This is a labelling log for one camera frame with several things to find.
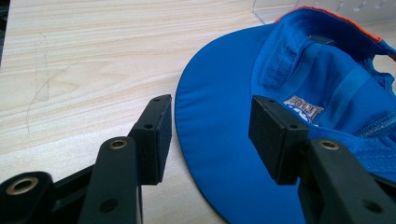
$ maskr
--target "hat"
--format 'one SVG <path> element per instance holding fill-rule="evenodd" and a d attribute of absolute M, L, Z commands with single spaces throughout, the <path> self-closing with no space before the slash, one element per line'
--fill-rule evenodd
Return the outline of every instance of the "hat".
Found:
<path fill-rule="evenodd" d="M 374 69 L 377 54 L 396 58 L 380 36 L 318 7 L 204 46 L 178 83 L 175 122 L 213 208 L 231 223 L 304 223 L 297 187 L 277 186 L 248 138 L 253 95 L 281 103 L 309 139 L 339 141 L 368 172 L 396 180 L 393 77 Z"/>

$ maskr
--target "light wood surface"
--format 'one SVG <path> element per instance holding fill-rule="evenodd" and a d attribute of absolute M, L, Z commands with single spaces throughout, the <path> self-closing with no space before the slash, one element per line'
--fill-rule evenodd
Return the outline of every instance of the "light wood surface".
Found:
<path fill-rule="evenodd" d="M 0 73 L 0 182 L 54 181 L 94 163 L 149 99 L 175 97 L 209 41 L 260 25 L 253 1 L 13 0 Z M 379 28 L 396 46 L 394 23 Z M 388 59 L 377 62 L 394 71 Z M 143 187 L 145 223 L 222 223 L 195 187 L 174 129 L 159 186 Z"/>

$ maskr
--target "round hole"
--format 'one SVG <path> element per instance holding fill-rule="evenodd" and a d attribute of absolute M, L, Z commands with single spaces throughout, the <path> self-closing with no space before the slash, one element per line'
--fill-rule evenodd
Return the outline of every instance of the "round hole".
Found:
<path fill-rule="evenodd" d="M 116 209 L 116 207 L 119 205 L 119 201 L 116 199 L 109 199 L 100 204 L 100 211 L 103 213 L 109 213 Z"/>
<path fill-rule="evenodd" d="M 112 141 L 112 142 L 110 143 L 110 148 L 111 148 L 111 149 L 120 149 L 120 148 L 125 147 L 127 144 L 128 144 L 128 143 L 127 143 L 125 140 L 123 140 L 123 139 L 117 139 L 117 140 L 114 140 L 114 141 Z"/>
<path fill-rule="evenodd" d="M 152 129 L 152 125 L 151 124 L 145 124 L 145 128 Z"/>
<path fill-rule="evenodd" d="M 321 141 L 320 145 L 326 149 L 329 149 L 329 150 L 337 150 L 340 148 L 336 143 L 334 143 L 332 141 L 327 141 L 327 140 Z"/>
<path fill-rule="evenodd" d="M 370 212 L 382 213 L 382 211 L 383 211 L 382 207 L 378 203 L 375 203 L 370 200 L 362 200 L 361 202 L 362 202 L 363 206 Z"/>
<path fill-rule="evenodd" d="M 37 184 L 38 184 L 38 179 L 36 177 L 32 177 L 32 176 L 25 177 L 12 183 L 7 188 L 7 194 L 9 195 L 23 194 L 33 189 Z"/>

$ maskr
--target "blue cap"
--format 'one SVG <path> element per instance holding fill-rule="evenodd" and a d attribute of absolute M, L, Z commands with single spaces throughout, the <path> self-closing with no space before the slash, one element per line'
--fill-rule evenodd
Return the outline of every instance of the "blue cap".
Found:
<path fill-rule="evenodd" d="M 277 186 L 248 138 L 252 95 L 278 101 L 310 139 L 342 142 L 368 172 L 395 181 L 393 77 L 374 69 L 375 55 L 396 58 L 396 50 L 318 7 L 203 47 L 179 81 L 175 121 L 191 175 L 213 208 L 231 223 L 304 223 L 297 187 Z"/>

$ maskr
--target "transparent plastic object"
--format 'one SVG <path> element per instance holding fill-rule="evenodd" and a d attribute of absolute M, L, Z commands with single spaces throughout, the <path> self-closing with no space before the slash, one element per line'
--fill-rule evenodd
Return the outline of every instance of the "transparent plastic object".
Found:
<path fill-rule="evenodd" d="M 263 23 L 269 23 L 304 5 L 327 8 L 363 25 L 396 20 L 396 0 L 255 0 L 253 12 Z"/>

